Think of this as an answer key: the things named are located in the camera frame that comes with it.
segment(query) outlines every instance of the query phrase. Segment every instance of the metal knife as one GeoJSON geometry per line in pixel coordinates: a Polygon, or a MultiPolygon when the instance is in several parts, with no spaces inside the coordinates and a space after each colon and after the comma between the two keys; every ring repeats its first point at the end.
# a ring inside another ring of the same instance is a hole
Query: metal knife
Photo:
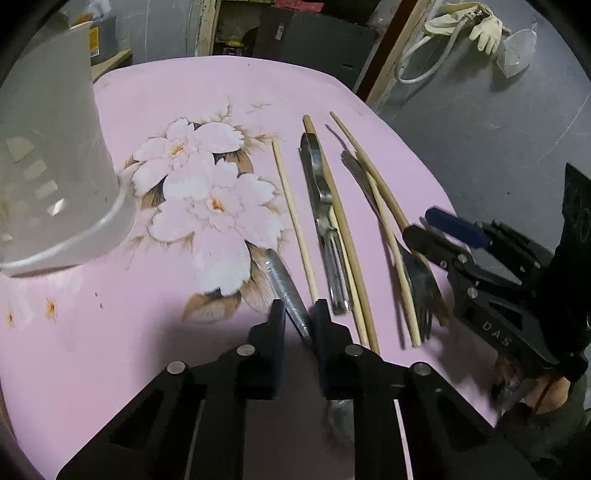
{"type": "Polygon", "coordinates": [[[285,265],[277,253],[268,249],[265,252],[265,267],[277,297],[285,302],[285,309],[298,333],[308,346],[312,347],[310,316],[297,291],[285,265]]]}

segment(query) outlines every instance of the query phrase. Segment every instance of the white glove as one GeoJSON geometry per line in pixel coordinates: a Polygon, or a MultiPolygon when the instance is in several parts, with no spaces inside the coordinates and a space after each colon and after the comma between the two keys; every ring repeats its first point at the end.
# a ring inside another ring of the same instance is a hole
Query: white glove
{"type": "Polygon", "coordinates": [[[432,35],[446,35],[451,36],[457,24],[468,13],[475,13],[477,10],[483,10],[487,14],[492,15],[492,10],[485,4],[480,2],[464,2],[461,4],[445,4],[443,5],[444,15],[433,18],[425,23],[425,31],[432,35]]]}
{"type": "Polygon", "coordinates": [[[433,18],[425,23],[424,29],[431,35],[451,36],[456,29],[457,24],[468,13],[475,13],[482,10],[488,16],[485,17],[479,25],[476,25],[470,33],[470,40],[478,38],[478,50],[484,50],[487,55],[496,53],[501,43],[503,32],[510,34],[511,30],[503,27],[503,23],[495,16],[487,4],[481,2],[464,2],[461,4],[443,5],[444,15],[433,18]]]}
{"type": "Polygon", "coordinates": [[[472,29],[470,40],[478,39],[478,51],[484,50],[487,55],[490,55],[496,53],[499,48],[502,33],[503,22],[496,16],[491,15],[472,29]]]}

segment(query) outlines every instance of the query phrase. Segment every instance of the chopstick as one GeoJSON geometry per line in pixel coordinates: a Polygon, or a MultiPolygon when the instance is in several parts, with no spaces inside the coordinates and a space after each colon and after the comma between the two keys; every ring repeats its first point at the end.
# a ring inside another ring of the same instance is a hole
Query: chopstick
{"type": "Polygon", "coordinates": [[[408,274],[406,272],[406,268],[404,267],[404,261],[402,260],[402,254],[398,248],[396,237],[390,228],[388,211],[386,209],[386,205],[384,204],[384,200],[379,194],[378,186],[375,184],[374,178],[369,173],[367,176],[369,180],[369,186],[371,187],[375,197],[375,203],[378,205],[379,216],[382,220],[382,224],[384,225],[386,240],[394,256],[394,266],[396,268],[396,273],[398,274],[398,281],[400,282],[402,291],[402,305],[404,306],[404,312],[406,313],[407,317],[410,340],[413,347],[419,347],[421,346],[421,333],[418,329],[417,311],[414,308],[413,294],[411,291],[410,282],[408,281],[408,274]]]}
{"type": "Polygon", "coordinates": [[[306,280],[308,282],[308,288],[310,290],[310,296],[312,301],[315,303],[320,298],[318,294],[318,286],[316,285],[316,278],[314,276],[314,268],[312,267],[312,261],[310,259],[310,253],[308,252],[308,245],[306,244],[306,237],[301,229],[300,220],[297,216],[296,203],[293,195],[291,194],[290,184],[287,181],[287,173],[285,172],[285,165],[283,164],[283,157],[281,156],[281,150],[279,150],[279,144],[276,139],[272,141],[273,154],[275,155],[275,163],[277,164],[277,170],[279,171],[279,177],[281,179],[281,185],[283,187],[283,193],[285,194],[285,201],[287,202],[287,208],[290,211],[291,223],[294,225],[295,237],[300,247],[300,255],[302,262],[304,263],[304,271],[306,272],[306,280]]]}
{"type": "MultiPolygon", "coordinates": [[[[410,225],[410,223],[408,222],[406,215],[404,215],[404,212],[400,208],[400,205],[396,201],[396,198],[394,198],[394,195],[392,194],[392,191],[388,187],[388,184],[385,182],[385,180],[379,174],[378,169],[375,167],[373,162],[370,160],[367,153],[365,153],[363,148],[361,148],[361,145],[359,145],[357,140],[355,140],[355,137],[351,134],[351,132],[349,132],[347,127],[345,127],[343,125],[343,122],[341,122],[339,120],[339,117],[337,117],[334,112],[331,112],[330,116],[335,120],[335,122],[337,123],[339,128],[343,131],[343,133],[345,134],[345,136],[347,137],[349,142],[351,142],[351,145],[353,145],[353,148],[357,152],[357,160],[359,160],[359,163],[361,163],[361,166],[363,167],[363,169],[367,173],[369,173],[373,177],[373,179],[375,180],[375,183],[376,183],[376,186],[379,190],[380,196],[386,202],[386,205],[388,205],[388,209],[392,212],[392,215],[394,215],[396,223],[398,224],[398,227],[400,228],[400,231],[402,232],[406,227],[408,227],[410,225]]],[[[421,262],[423,262],[426,265],[426,267],[429,269],[429,272],[431,272],[431,275],[433,275],[433,272],[431,270],[431,265],[429,264],[429,261],[425,258],[425,256],[421,255],[420,253],[415,252],[415,251],[413,251],[413,254],[416,255],[421,260],[421,262]]],[[[443,312],[443,311],[438,312],[437,318],[439,319],[440,325],[442,325],[442,326],[449,325],[449,317],[446,312],[443,312]]]]}
{"type": "MultiPolygon", "coordinates": [[[[309,115],[304,115],[303,122],[304,127],[306,129],[306,133],[317,135],[316,129],[309,115]]],[[[335,218],[337,220],[337,225],[340,230],[340,238],[343,242],[343,245],[345,246],[343,250],[345,252],[345,256],[348,257],[351,276],[353,278],[353,283],[355,284],[359,296],[359,305],[361,308],[362,317],[359,318],[353,315],[355,318],[355,323],[357,325],[358,332],[361,332],[363,326],[365,326],[369,346],[373,352],[379,354],[378,337],[375,333],[374,317],[371,313],[371,308],[369,306],[367,289],[365,288],[365,282],[363,281],[363,274],[361,272],[361,265],[359,265],[359,258],[357,257],[357,252],[355,251],[353,236],[351,235],[351,230],[349,229],[349,223],[347,222],[345,209],[343,208],[343,204],[340,201],[339,192],[336,189],[335,180],[330,171],[328,162],[326,161],[324,151],[322,150],[322,145],[320,146],[320,152],[322,154],[324,177],[332,194],[333,209],[335,213],[335,218]]]]}

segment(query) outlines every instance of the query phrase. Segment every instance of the blue clamp handle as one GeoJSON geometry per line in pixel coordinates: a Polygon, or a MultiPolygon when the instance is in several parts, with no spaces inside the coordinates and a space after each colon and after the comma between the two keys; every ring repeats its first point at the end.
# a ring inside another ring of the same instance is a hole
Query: blue clamp handle
{"type": "Polygon", "coordinates": [[[471,248],[486,249],[490,243],[490,239],[480,227],[440,208],[429,208],[425,212],[425,219],[432,227],[457,238],[471,248]]]}

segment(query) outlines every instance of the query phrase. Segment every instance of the floral print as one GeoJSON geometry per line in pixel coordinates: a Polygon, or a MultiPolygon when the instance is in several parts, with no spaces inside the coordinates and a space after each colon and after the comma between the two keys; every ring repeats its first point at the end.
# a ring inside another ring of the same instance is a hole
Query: floral print
{"type": "Polygon", "coordinates": [[[248,156],[261,140],[224,121],[180,118],[127,162],[123,176],[148,213],[133,248],[181,244],[191,257],[198,285],[184,320],[228,318],[242,299],[264,312],[272,301],[261,254],[280,249],[289,224],[280,192],[254,173],[248,156]]]}

